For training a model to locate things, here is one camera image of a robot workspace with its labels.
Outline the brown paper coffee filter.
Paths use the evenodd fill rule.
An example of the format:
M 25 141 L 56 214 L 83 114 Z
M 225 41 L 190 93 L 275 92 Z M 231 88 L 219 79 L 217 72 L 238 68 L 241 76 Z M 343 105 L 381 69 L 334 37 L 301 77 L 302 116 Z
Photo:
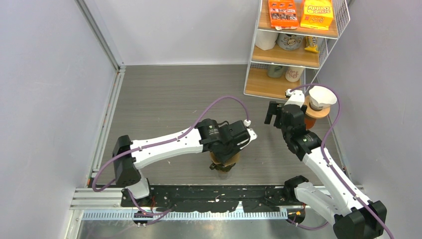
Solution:
M 216 165 L 222 165 L 224 167 L 236 164 L 240 160 L 240 152 L 228 159 L 226 162 L 220 162 L 213 152 L 210 153 L 211 160 Z

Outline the dark green glass dripper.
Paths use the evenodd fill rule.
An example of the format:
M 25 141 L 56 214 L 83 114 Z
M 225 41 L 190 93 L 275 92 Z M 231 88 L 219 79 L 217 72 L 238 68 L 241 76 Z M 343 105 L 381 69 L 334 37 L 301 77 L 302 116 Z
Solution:
M 230 165 L 227 165 L 227 166 L 224 166 L 223 164 L 212 163 L 210 165 L 210 170 L 216 170 L 220 173 L 228 173 L 235 165 L 236 165 L 236 163 L 230 164 Z

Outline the wooden ring dripper holder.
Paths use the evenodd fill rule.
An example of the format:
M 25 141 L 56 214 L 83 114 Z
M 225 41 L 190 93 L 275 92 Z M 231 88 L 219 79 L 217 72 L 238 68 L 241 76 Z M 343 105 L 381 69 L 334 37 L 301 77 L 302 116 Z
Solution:
M 314 110 L 311 106 L 311 100 L 310 96 L 305 97 L 304 105 L 307 106 L 306 115 L 308 117 L 314 118 L 314 119 L 321 119 L 326 117 L 330 112 L 330 107 L 324 108 L 322 110 Z

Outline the white paper coffee filter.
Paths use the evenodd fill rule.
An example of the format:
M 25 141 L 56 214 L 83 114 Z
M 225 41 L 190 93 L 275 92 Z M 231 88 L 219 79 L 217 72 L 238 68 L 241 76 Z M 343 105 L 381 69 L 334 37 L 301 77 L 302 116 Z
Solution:
M 314 86 L 309 90 L 310 100 L 322 104 L 334 105 L 337 103 L 337 97 L 333 91 L 322 86 Z

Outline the clear glass dripper cone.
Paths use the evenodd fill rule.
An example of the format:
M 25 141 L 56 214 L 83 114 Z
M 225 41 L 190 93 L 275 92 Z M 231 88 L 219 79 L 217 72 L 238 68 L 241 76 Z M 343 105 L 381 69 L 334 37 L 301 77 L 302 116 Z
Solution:
M 316 102 L 310 101 L 310 107 L 313 111 L 319 112 L 330 107 L 330 105 L 322 104 L 321 106 Z

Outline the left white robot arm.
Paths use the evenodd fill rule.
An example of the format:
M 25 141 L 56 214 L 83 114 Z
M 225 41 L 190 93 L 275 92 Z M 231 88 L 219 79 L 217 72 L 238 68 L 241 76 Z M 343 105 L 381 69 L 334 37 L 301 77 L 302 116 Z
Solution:
M 148 140 L 131 140 L 128 135 L 118 138 L 113 157 L 115 183 L 127 188 L 135 202 L 147 206 L 152 202 L 149 181 L 141 169 L 171 157 L 208 152 L 211 170 L 229 172 L 240 159 L 240 151 L 257 139 L 255 131 L 248 127 L 248 120 L 218 123 L 204 119 L 193 128 Z

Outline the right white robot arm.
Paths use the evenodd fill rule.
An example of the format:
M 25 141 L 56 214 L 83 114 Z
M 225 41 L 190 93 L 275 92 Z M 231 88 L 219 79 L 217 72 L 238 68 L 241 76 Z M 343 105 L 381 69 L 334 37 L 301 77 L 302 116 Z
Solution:
M 302 175 L 285 182 L 284 198 L 290 204 L 304 203 L 320 214 L 338 239 L 376 239 L 385 229 L 387 208 L 372 201 L 355 186 L 334 162 L 321 139 L 305 125 L 305 106 L 271 101 L 265 124 L 274 127 L 296 157 L 323 183 L 327 194 Z

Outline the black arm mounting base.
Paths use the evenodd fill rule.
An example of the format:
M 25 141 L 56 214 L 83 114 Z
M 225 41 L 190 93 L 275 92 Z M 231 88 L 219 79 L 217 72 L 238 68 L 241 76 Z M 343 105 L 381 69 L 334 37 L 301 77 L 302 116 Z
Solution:
M 137 205 L 158 212 L 233 212 L 241 205 L 246 213 L 277 212 L 280 208 L 302 210 L 303 203 L 287 196 L 279 185 L 152 185 Z

